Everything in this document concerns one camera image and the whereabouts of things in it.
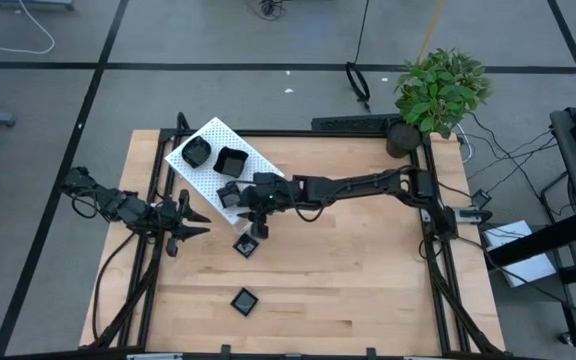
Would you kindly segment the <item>white paper sheet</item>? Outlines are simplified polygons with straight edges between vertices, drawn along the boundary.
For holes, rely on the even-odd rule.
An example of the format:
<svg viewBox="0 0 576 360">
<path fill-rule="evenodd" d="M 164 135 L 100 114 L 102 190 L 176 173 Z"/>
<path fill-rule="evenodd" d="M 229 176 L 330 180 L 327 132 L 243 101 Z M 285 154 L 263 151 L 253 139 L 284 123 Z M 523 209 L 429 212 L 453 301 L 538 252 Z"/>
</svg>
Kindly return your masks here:
<svg viewBox="0 0 576 360">
<path fill-rule="evenodd" d="M 483 231 L 489 251 L 531 234 L 532 230 L 524 220 Z M 533 282 L 556 273 L 552 262 L 545 254 L 505 266 L 504 270 L 511 272 L 511 275 L 502 272 L 510 288 L 522 286 L 524 284 L 522 279 Z"/>
</svg>

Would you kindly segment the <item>black desk leg frame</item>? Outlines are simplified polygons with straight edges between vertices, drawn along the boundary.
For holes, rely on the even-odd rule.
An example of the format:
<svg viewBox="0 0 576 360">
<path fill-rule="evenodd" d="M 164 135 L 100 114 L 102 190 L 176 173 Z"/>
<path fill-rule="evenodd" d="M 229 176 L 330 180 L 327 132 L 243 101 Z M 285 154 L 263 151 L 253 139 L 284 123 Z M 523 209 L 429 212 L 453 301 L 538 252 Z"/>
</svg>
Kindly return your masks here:
<svg viewBox="0 0 576 360">
<path fill-rule="evenodd" d="M 564 344 L 576 347 L 576 307 L 574 306 L 570 290 L 570 285 L 576 284 L 576 265 L 564 266 L 559 253 L 560 248 L 567 247 L 576 241 L 576 213 L 555 222 L 554 211 L 549 207 L 546 195 L 548 190 L 565 178 L 568 178 L 568 193 L 573 193 L 572 180 L 568 172 L 564 171 L 546 185 L 538 195 L 538 200 L 546 210 L 546 214 L 552 223 L 531 235 L 521 237 L 510 244 L 493 250 L 492 260 L 489 261 L 489 264 L 508 266 L 535 255 L 550 253 L 556 270 L 554 277 L 557 284 L 561 287 L 562 296 L 548 295 L 546 290 L 543 290 L 542 294 L 549 296 L 553 301 L 561 303 L 567 331 L 558 335 L 557 339 Z"/>
</svg>

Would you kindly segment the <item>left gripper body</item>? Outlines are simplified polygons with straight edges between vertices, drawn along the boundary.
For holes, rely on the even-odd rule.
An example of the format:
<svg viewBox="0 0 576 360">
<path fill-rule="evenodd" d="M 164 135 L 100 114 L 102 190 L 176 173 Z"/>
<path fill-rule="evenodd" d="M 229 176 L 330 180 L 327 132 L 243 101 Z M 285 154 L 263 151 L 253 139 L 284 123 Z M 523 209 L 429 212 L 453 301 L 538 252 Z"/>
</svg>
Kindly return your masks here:
<svg viewBox="0 0 576 360">
<path fill-rule="evenodd" d="M 166 196 L 157 207 L 159 227 L 164 232 L 170 233 L 165 247 L 165 251 L 170 257 L 177 256 L 177 242 L 184 242 L 190 236 L 190 228 L 183 224 L 184 214 L 189 206 L 189 198 L 189 192 L 182 189 L 177 201 L 171 196 Z"/>
</svg>

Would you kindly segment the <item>black aluminium table frame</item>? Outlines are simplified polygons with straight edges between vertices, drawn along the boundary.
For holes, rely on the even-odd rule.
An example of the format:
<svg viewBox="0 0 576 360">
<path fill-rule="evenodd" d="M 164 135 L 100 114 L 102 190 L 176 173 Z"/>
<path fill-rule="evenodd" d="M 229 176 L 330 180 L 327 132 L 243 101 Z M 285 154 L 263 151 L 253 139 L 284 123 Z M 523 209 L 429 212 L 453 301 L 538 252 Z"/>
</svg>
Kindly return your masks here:
<svg viewBox="0 0 576 360">
<path fill-rule="evenodd" d="M 405 165 L 435 179 L 461 184 L 464 171 L 454 140 L 433 137 L 409 156 L 391 158 L 384 132 L 234 130 L 283 173 L 342 179 Z M 320 216 L 304 210 L 267 217 L 267 239 L 244 258 L 233 249 L 238 234 L 165 157 L 196 131 L 185 120 L 162 130 L 132 134 L 121 181 L 106 188 L 137 192 L 151 203 L 178 199 L 210 223 L 185 220 L 208 233 L 178 241 L 169 233 L 139 235 L 111 222 L 104 251 L 127 249 L 106 266 L 103 302 L 88 314 L 103 321 L 98 334 L 84 331 L 87 351 L 103 359 L 164 353 L 181 360 L 220 359 L 223 344 L 233 359 L 377 360 L 448 358 L 501 360 L 501 340 L 484 329 L 498 325 L 486 262 L 479 248 L 464 251 L 456 268 L 450 248 L 458 235 L 441 239 L 427 216 L 389 195 L 340 200 Z M 241 288 L 258 299 L 248 317 L 230 302 Z"/>
</svg>

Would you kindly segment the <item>black wavy square mini plate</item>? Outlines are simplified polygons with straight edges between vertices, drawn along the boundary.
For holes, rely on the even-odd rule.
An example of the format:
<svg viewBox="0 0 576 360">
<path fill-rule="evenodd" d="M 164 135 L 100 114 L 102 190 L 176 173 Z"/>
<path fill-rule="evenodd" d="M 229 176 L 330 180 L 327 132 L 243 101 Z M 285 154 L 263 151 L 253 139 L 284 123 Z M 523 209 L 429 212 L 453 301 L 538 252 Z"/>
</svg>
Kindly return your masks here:
<svg viewBox="0 0 576 360">
<path fill-rule="evenodd" d="M 219 174 L 239 178 L 243 173 L 249 154 L 245 151 L 223 147 L 213 165 L 213 170 Z"/>
</svg>

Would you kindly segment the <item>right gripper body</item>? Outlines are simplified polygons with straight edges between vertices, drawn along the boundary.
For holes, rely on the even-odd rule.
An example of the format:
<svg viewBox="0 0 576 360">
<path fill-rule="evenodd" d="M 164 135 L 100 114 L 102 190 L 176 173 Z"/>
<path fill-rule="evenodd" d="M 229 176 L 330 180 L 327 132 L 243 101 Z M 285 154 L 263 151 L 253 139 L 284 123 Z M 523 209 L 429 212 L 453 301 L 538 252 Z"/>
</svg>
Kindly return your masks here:
<svg viewBox="0 0 576 360">
<path fill-rule="evenodd" d="M 267 239 L 267 216 L 295 208 L 300 191 L 297 182 L 288 181 L 275 173 L 254 173 L 252 182 L 247 185 L 247 194 L 241 197 L 241 206 L 257 214 L 257 221 L 251 222 L 252 236 Z"/>
</svg>

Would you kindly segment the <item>black power strip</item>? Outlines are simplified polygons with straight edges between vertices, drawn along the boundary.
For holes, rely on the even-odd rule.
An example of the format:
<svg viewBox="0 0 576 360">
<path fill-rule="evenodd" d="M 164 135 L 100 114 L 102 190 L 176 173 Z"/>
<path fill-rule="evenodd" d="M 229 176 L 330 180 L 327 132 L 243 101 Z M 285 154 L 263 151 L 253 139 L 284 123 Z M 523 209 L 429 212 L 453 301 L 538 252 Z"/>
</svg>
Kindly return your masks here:
<svg viewBox="0 0 576 360">
<path fill-rule="evenodd" d="M 320 117 L 312 119 L 311 129 L 316 131 L 345 132 L 385 131 L 389 125 L 401 120 L 400 114 Z"/>
</svg>

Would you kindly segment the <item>small black square mini plate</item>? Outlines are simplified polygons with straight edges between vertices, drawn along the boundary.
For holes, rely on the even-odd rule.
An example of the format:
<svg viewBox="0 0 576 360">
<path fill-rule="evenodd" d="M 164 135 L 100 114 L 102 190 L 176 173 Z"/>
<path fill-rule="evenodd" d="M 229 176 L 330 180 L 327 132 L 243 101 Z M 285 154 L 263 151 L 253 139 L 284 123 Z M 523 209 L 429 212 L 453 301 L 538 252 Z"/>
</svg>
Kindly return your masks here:
<svg viewBox="0 0 576 360">
<path fill-rule="evenodd" d="M 233 249 L 244 258 L 249 258 L 258 246 L 259 242 L 256 239 L 244 233 L 233 244 Z"/>
<path fill-rule="evenodd" d="M 242 316 L 248 317 L 258 301 L 259 299 L 252 292 L 246 288 L 241 288 L 230 302 L 230 306 Z"/>
<path fill-rule="evenodd" d="M 219 188 L 217 195 L 224 209 L 238 206 L 241 198 L 240 189 L 234 182 L 228 182 Z"/>
</svg>

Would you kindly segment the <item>green potted plant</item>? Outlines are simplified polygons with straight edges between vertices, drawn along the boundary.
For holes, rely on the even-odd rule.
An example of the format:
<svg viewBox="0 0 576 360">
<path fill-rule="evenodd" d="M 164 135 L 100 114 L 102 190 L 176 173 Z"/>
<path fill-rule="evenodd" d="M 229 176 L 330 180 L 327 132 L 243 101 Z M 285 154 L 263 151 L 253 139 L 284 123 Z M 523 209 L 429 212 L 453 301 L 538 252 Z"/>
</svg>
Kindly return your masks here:
<svg viewBox="0 0 576 360">
<path fill-rule="evenodd" d="M 456 48 L 438 48 L 405 68 L 395 88 L 395 106 L 404 122 L 424 135 L 449 138 L 491 95 L 486 67 Z"/>
</svg>

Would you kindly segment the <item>grey cart base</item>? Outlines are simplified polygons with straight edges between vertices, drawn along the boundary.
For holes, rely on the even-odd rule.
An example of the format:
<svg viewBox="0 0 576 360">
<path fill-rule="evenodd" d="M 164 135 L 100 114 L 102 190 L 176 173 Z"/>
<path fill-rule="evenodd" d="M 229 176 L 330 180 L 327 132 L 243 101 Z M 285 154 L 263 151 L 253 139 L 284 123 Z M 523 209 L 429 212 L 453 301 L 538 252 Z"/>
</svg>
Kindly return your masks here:
<svg viewBox="0 0 576 360">
<path fill-rule="evenodd" d="M 67 11 L 75 10 L 73 0 L 0 0 L 0 6 L 61 7 Z"/>
</svg>

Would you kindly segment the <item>black power adapter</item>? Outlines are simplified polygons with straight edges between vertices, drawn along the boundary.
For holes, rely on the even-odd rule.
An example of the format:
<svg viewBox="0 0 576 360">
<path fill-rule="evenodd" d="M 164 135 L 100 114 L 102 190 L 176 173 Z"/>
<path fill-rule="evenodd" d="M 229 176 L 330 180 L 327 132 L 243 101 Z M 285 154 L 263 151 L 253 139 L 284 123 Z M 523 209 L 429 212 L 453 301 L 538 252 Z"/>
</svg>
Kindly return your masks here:
<svg viewBox="0 0 576 360">
<path fill-rule="evenodd" d="M 490 196 L 490 194 L 482 189 L 477 190 L 471 196 L 472 205 L 479 209 L 483 209 L 491 200 L 492 197 Z"/>
</svg>

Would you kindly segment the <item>black oval mini plate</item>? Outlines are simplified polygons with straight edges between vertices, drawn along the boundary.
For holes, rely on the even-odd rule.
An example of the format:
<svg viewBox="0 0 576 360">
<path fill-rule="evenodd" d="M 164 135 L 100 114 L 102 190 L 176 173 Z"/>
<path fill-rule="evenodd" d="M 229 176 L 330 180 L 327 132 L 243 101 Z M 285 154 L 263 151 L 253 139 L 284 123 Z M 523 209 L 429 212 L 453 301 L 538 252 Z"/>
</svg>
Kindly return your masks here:
<svg viewBox="0 0 576 360">
<path fill-rule="evenodd" d="M 182 159 L 192 168 L 204 164 L 212 153 L 212 147 L 202 136 L 190 139 L 182 148 Z"/>
</svg>

